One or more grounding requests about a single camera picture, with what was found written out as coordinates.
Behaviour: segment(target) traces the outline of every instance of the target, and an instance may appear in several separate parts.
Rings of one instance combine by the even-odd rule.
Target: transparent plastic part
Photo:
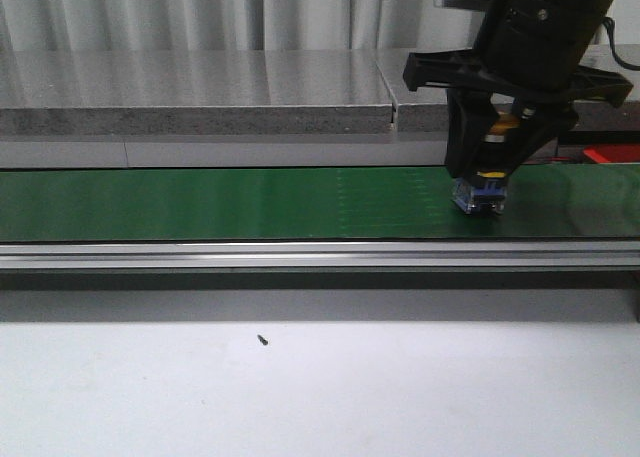
[[[465,214],[502,214],[507,198],[504,179],[486,179],[484,187],[475,187],[463,178],[455,181],[453,201]]]

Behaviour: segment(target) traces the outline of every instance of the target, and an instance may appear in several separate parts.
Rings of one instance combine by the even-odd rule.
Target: robot end effector
[[[409,90],[448,87],[445,165],[464,212],[502,212],[509,175],[577,123],[574,100],[622,105],[627,79],[579,65],[612,1],[491,0],[472,49],[409,55]],[[513,97],[509,114],[494,93]]]

